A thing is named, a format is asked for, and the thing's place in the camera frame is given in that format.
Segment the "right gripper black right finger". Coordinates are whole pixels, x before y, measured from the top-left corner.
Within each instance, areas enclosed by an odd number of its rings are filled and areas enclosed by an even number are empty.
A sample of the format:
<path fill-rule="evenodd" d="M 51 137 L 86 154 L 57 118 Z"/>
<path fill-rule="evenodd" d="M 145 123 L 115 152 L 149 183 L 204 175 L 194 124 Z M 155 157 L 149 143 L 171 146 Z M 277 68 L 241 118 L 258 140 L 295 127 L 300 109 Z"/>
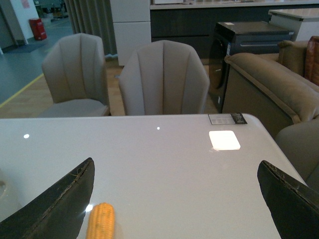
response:
<path fill-rule="evenodd" d="M 319 237 L 319 194 L 263 160 L 257 178 L 262 196 L 282 239 Z"/>

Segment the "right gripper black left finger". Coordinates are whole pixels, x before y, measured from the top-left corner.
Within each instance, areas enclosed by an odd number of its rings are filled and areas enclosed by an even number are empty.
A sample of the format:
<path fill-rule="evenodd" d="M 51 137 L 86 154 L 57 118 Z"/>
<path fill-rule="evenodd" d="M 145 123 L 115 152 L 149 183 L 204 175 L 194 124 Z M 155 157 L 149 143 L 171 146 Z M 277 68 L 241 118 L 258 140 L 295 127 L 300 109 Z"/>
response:
<path fill-rule="evenodd" d="M 75 239 L 93 192 L 95 165 L 87 158 L 0 223 L 2 239 Z"/>

